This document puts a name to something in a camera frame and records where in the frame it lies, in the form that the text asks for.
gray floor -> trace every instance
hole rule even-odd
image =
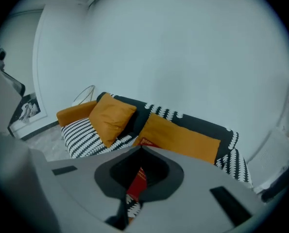
[[[58,161],[71,158],[61,136],[61,127],[59,125],[37,134],[28,139],[26,143],[32,149],[42,151],[47,161]]]

baseboard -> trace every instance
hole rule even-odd
[[[38,129],[38,130],[36,130],[36,131],[31,132],[30,134],[25,135],[24,137],[21,138],[21,140],[22,140],[22,141],[26,141],[26,140],[32,138],[33,136],[36,136],[37,134],[42,133],[42,132],[44,132],[45,130],[48,130],[48,129],[50,129],[50,128],[58,125],[58,124],[59,124],[58,121],[55,121],[55,122],[53,122],[53,123],[51,123],[51,124],[48,124],[48,125],[40,128],[40,129]]]

black slot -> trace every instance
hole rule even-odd
[[[251,214],[223,186],[210,189],[210,192],[234,226],[238,226],[251,218]]]
[[[96,183],[106,196],[120,200],[118,212],[113,212],[105,222],[117,229],[124,230],[128,225],[126,192],[140,167],[147,179],[147,189],[139,196],[141,206],[145,202],[167,199],[184,178],[180,165],[146,146],[134,147],[101,164],[95,171]]]
[[[62,168],[57,168],[57,169],[53,169],[52,172],[54,175],[60,175],[60,174],[64,174],[64,173],[70,173],[72,171],[77,170],[77,168],[75,166],[65,166]]]

red fabric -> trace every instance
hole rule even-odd
[[[153,142],[150,142],[145,137],[141,139],[139,145],[146,145],[152,147],[159,147]],[[138,174],[136,175],[134,181],[131,183],[127,190],[127,194],[130,195],[135,201],[139,202],[139,196],[142,191],[147,188],[146,176],[142,168],[140,168]]]
[[[145,173],[142,168],[140,168],[138,174],[136,175],[134,181],[131,183],[127,194],[129,194],[135,201],[139,202],[139,196],[142,191],[147,188]]]

patterned throw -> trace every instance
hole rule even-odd
[[[151,113],[156,113],[162,118],[172,121],[174,117],[183,118],[185,115],[177,111],[164,109],[160,106],[146,104],[145,108]],[[92,127],[88,118],[75,121],[61,128],[66,147],[71,158],[87,157],[130,147],[137,135],[130,133],[123,138],[116,139],[111,147],[107,148],[100,140],[96,130]],[[238,133],[233,132],[233,139],[229,144],[229,152],[215,161],[215,166],[220,168],[232,178],[242,182],[246,187],[252,188],[252,181],[246,162],[240,152],[235,148],[238,141]],[[130,195],[126,195],[128,217],[134,218],[140,211],[140,204]]]

